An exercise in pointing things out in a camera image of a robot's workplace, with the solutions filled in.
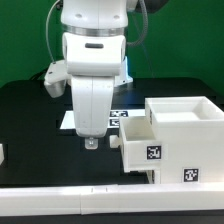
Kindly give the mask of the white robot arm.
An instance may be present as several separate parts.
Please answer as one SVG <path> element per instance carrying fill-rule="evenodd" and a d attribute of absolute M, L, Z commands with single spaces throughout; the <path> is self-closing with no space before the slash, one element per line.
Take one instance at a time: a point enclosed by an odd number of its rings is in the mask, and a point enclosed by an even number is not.
<path fill-rule="evenodd" d="M 96 149 L 105 136 L 115 78 L 121 74 L 128 45 L 127 13 L 140 10 L 143 29 L 136 46 L 146 37 L 149 13 L 169 0 L 63 0 L 61 22 L 63 55 L 71 76 L 75 128 L 87 149 Z"/>

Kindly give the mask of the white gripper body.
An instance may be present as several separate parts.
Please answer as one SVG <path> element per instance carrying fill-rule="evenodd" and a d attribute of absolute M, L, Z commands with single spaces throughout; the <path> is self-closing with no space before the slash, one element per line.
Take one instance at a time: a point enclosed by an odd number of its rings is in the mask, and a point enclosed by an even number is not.
<path fill-rule="evenodd" d="M 113 90 L 113 77 L 73 76 L 71 78 L 73 112 L 94 119 L 91 124 L 84 120 L 76 128 L 80 137 L 101 138 L 106 134 L 107 125 L 95 119 L 97 115 L 109 115 Z"/>

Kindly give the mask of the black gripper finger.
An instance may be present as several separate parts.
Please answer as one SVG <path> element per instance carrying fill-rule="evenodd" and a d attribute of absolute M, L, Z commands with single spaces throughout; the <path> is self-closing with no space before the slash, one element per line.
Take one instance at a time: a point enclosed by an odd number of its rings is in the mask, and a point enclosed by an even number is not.
<path fill-rule="evenodd" d="M 94 137 L 89 137 L 85 139 L 85 148 L 86 149 L 97 149 L 98 148 L 98 139 Z"/>

